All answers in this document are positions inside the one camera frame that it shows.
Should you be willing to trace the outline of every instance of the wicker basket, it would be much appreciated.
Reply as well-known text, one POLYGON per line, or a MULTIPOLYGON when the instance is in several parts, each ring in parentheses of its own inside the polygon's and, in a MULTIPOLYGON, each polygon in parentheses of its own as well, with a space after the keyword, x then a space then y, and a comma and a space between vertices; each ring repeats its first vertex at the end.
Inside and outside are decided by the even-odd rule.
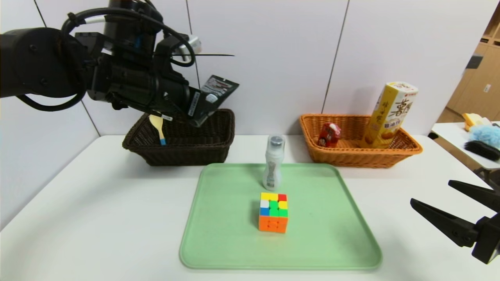
POLYGON ((369 115, 302 115, 300 126, 312 160, 334 166, 389 168, 423 151, 422 146, 402 128, 398 130, 387 149, 359 148, 369 120, 369 115), (326 122, 333 122, 342 130, 336 148, 317 145, 321 129, 326 122))
POLYGON ((158 131, 144 114, 123 140, 123 148, 137 153, 151 166, 201 166, 223 163, 235 138, 235 114, 219 109, 200 128, 178 115, 163 122, 167 145, 160 144, 158 131))

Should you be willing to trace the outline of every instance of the white table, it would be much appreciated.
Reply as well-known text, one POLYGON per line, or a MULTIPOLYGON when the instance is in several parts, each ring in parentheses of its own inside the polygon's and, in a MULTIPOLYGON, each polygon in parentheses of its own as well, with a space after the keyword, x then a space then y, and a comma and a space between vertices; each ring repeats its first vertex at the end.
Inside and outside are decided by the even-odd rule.
POLYGON ((490 171, 500 169, 500 161, 492 161, 465 150, 464 145, 469 141, 469 133, 465 131, 465 123, 436 123, 432 127, 432 131, 436 133, 441 138, 445 139, 447 142, 452 144, 454 147, 465 153, 468 157, 479 164, 482 169, 477 172, 484 173, 484 181, 490 183, 490 171))
MULTIPOLYGON (((229 163, 261 163, 267 136, 236 136, 229 163)), ((497 280, 484 265, 410 206, 414 197, 476 222, 493 211, 447 186, 486 184, 435 142, 390 169, 340 168, 382 252, 372 271, 193 270, 179 245, 203 167, 150 167, 97 139, 1 232, 2 281, 471 281, 497 280)), ((288 136, 285 162, 310 162, 302 136, 288 136)))

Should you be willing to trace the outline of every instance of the white bottle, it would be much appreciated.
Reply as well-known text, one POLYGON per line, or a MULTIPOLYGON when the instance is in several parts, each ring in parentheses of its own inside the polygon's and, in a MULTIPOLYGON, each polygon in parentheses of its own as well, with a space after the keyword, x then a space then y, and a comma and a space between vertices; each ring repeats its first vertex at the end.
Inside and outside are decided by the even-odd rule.
POLYGON ((265 189, 275 191, 281 185, 280 166, 285 158, 285 138, 282 135, 270 135, 265 151, 265 170, 262 183, 265 189))

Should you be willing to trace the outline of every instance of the black brush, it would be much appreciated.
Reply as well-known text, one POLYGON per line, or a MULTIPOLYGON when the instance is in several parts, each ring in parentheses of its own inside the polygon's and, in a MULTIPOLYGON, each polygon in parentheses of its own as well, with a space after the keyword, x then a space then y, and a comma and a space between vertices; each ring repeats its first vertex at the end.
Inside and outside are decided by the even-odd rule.
POLYGON ((468 150, 489 160, 500 160, 500 150, 479 140, 466 142, 465 150, 468 150))

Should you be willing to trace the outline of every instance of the green tray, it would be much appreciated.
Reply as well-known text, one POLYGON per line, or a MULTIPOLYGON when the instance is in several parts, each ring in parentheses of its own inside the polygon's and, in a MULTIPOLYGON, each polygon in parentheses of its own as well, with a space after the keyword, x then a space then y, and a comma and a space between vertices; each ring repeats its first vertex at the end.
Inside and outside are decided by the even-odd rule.
POLYGON ((286 233, 259 231, 263 164, 210 164, 202 172, 180 245, 193 269, 369 270, 382 252, 339 172, 283 164, 286 233))

